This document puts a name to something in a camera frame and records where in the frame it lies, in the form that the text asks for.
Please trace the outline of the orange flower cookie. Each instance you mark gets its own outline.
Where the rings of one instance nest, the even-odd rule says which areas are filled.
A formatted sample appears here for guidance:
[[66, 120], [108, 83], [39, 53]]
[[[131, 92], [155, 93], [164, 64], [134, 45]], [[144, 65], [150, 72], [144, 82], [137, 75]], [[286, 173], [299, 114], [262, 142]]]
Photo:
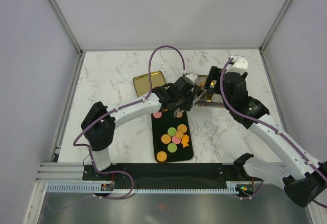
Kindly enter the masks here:
[[177, 130], [176, 133], [175, 133], [175, 137], [179, 138], [179, 139], [182, 139], [184, 136], [184, 133], [180, 130]]

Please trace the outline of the cookie tin box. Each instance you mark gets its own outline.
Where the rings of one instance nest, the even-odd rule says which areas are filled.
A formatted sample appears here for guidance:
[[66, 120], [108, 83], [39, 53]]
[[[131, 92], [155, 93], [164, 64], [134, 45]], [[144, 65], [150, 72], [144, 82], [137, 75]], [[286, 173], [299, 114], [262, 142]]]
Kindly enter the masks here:
[[221, 95], [215, 94], [208, 94], [203, 93], [204, 92], [204, 85], [206, 82], [206, 75], [198, 75], [195, 87], [197, 89], [196, 97], [199, 95], [200, 98], [195, 102], [195, 106], [201, 106], [201, 107], [211, 107], [211, 108], [224, 108], [224, 103]]

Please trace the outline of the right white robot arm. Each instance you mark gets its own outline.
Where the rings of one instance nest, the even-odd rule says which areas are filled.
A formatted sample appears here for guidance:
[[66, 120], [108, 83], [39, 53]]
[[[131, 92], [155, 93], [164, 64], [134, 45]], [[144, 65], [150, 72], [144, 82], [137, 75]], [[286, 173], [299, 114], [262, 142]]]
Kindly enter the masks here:
[[212, 66], [204, 85], [215, 81], [214, 93], [222, 96], [224, 106], [235, 121], [259, 137], [281, 160], [267, 163], [245, 153], [234, 161], [233, 173], [239, 180], [255, 177], [284, 190], [300, 207], [309, 203], [325, 208], [316, 197], [326, 190], [326, 162], [320, 162], [301, 148], [277, 123], [269, 109], [248, 95], [246, 75]]

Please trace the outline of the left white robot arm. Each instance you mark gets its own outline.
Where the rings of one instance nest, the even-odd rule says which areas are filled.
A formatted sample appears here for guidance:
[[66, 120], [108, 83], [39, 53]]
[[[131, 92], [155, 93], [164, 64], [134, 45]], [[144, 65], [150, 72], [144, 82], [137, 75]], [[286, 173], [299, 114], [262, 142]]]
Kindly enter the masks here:
[[95, 103], [84, 118], [82, 134], [88, 140], [87, 147], [94, 165], [94, 175], [107, 180], [112, 173], [109, 145], [114, 131], [121, 125], [144, 115], [168, 110], [176, 118], [193, 107], [196, 94], [196, 74], [186, 74], [175, 83], [155, 87], [145, 96], [116, 105], [108, 111], [102, 102]]

